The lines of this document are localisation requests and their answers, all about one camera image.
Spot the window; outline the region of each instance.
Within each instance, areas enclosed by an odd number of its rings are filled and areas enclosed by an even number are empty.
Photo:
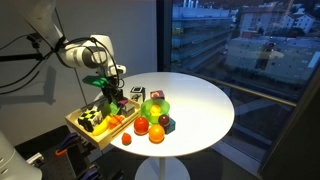
[[[184,13],[189,15],[188,21],[193,20],[197,25],[188,27],[180,36],[188,46],[178,52],[179,56],[173,54],[177,53],[172,48],[173,34],[163,36],[169,37],[164,44],[168,58],[163,59],[167,70],[199,76],[224,90],[233,102],[236,116],[232,130],[222,140],[263,164],[267,152],[271,151],[273,143],[290,121],[304,90],[318,71],[318,63],[312,68],[306,67],[316,58],[313,54],[320,51],[320,46],[313,45],[318,43],[317,37],[288,38],[290,28],[275,27],[277,24],[266,22],[268,18],[260,19],[273,15],[265,8],[259,8],[261,1],[246,1],[249,4],[231,2],[234,1],[219,1],[208,9],[199,1],[202,8],[184,8]],[[290,0],[279,3],[274,17],[286,17],[290,2],[294,3]],[[182,6],[183,0],[173,0],[171,13]],[[231,9],[239,9],[236,16],[239,19],[232,20],[229,16]],[[176,17],[172,21],[179,21],[185,27],[187,20],[181,20],[183,17],[182,13],[180,21]],[[260,21],[263,33],[258,33],[259,28],[248,30],[251,18]],[[208,19],[219,23],[202,26],[202,22]],[[190,43],[200,39],[202,41],[197,44]],[[184,56],[190,52],[199,53]]]

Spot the floor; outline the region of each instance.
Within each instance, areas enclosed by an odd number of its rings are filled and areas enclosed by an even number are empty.
[[[258,180],[212,148],[177,158],[186,166],[191,180]],[[113,148],[95,162],[106,179],[111,179],[122,170],[123,180],[133,180],[137,169],[145,159],[146,157]]]

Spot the glass window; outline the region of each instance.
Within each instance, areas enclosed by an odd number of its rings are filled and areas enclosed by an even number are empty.
[[[319,39],[296,23],[291,0],[188,1],[172,1],[170,68],[230,97],[236,116],[223,141],[262,162],[318,69]]]

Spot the table leg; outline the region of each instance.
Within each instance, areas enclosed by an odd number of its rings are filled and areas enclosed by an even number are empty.
[[[136,180],[190,180],[189,172],[177,158],[150,157],[139,166]]]

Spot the plastic fruit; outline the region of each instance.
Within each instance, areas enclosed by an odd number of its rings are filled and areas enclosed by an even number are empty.
[[[94,129],[92,131],[92,135],[93,136],[99,136],[105,130],[108,129],[108,125],[109,125],[109,122],[106,119],[104,119],[99,125],[94,127]]]
[[[169,118],[169,116],[166,115],[166,114],[162,114],[161,116],[159,116],[158,123],[159,123],[162,127],[168,126],[169,123],[170,123],[170,118]]]
[[[160,143],[164,139],[165,131],[160,124],[154,124],[149,129],[149,140],[153,143]]]
[[[131,138],[130,134],[123,133],[122,137],[121,137],[121,140],[122,140],[122,144],[123,145],[129,145],[131,143],[131,141],[132,141],[132,138]]]
[[[161,112],[161,108],[159,105],[152,105],[150,108],[150,114],[159,114]]]
[[[138,117],[134,121],[134,132],[137,135],[145,135],[149,131],[149,121],[145,117]]]

